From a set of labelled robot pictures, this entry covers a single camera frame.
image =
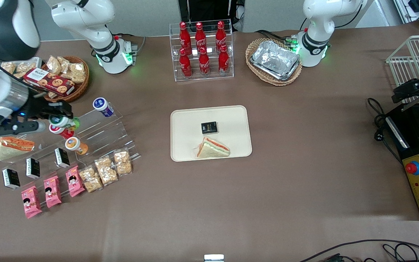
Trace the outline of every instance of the brown table surface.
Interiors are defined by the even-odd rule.
[[[136,174],[33,219],[0,174],[0,261],[181,262],[222,253],[228,262],[294,262],[361,239],[419,244],[406,176],[373,139],[366,106],[368,97],[394,106],[384,60],[411,35],[419,35],[419,22],[337,30],[321,64],[286,87],[262,82],[246,66],[257,33],[235,33],[233,79],[186,83],[174,82],[167,37],[148,38],[137,65],[117,76],[100,68],[86,41],[42,43],[44,59],[88,62],[91,85],[73,103],[75,114],[106,97],[142,157]],[[251,156],[171,160],[172,111],[231,105],[247,108]],[[336,251],[384,258],[378,243]]]

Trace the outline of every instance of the bottle cap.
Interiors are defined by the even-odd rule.
[[[50,124],[49,125],[49,130],[54,134],[60,134],[65,130],[65,128],[53,126],[52,124]]]
[[[80,147],[80,139],[76,138],[75,136],[72,136],[71,138],[67,139],[65,141],[65,148],[71,151],[75,151],[79,149]]]
[[[104,98],[97,98],[93,100],[93,108],[98,111],[103,111],[108,107],[108,101]]]
[[[63,127],[69,122],[69,118],[65,116],[50,116],[49,117],[49,123],[53,126],[60,126]]]

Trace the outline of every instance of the acrylic display rack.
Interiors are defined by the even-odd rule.
[[[185,79],[180,67],[179,50],[182,48],[180,42],[180,25],[170,24],[169,25],[169,39],[171,42],[171,56],[172,65],[174,71],[174,79],[178,81],[186,80],[198,80],[198,79],[212,79],[212,78],[233,78],[234,77],[234,41],[232,38],[232,24],[231,20],[222,20],[224,22],[224,31],[226,32],[226,45],[227,54],[229,55],[229,71],[226,76],[219,74],[219,55],[216,54],[216,32],[218,30],[218,22],[220,20],[204,21],[203,31],[206,35],[206,50],[209,57],[209,76],[203,78],[200,75],[200,63],[198,61],[198,53],[196,50],[195,33],[196,33],[196,22],[187,23],[187,30],[190,33],[192,43],[192,55],[189,55],[190,64],[192,68],[192,77]]]
[[[36,148],[30,153],[10,159],[11,163],[9,163],[8,166],[0,168],[0,174],[2,170],[6,168],[17,171],[20,187],[13,191],[18,192],[20,197],[20,193],[23,190],[36,186],[41,207],[42,209],[46,209],[45,189],[43,185],[45,179],[55,175],[59,177],[61,199],[65,202],[65,198],[70,198],[65,173],[72,167],[78,166],[79,169],[81,169],[90,164],[94,166],[95,159],[99,159],[106,155],[113,159],[113,151],[121,148],[128,149],[133,166],[133,161],[138,159],[140,154],[135,147],[134,141],[124,129],[124,125],[121,122],[123,116],[117,110],[115,110],[114,113],[113,116],[107,118],[103,116],[101,112],[93,110],[79,117],[80,127],[75,130],[75,136],[88,146],[87,153],[83,155],[78,155],[74,151],[67,150],[64,146],[65,139],[60,135],[51,133],[49,130],[45,130],[39,134],[35,133],[18,136],[23,139],[34,141]],[[55,158],[56,148],[62,148],[68,153],[70,167],[64,168],[57,166]],[[25,159],[28,158],[33,158],[40,162],[40,178],[32,179],[25,176]]]

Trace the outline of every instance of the sandwich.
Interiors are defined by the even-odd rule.
[[[199,146],[196,157],[199,159],[223,158],[225,156],[229,156],[229,154],[231,154],[231,151],[228,147],[205,136],[203,138],[203,142]]]

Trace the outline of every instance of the white wire basket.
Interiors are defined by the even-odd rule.
[[[419,35],[410,36],[387,59],[396,87],[412,80],[419,79]],[[410,103],[418,96],[407,98],[403,103]]]

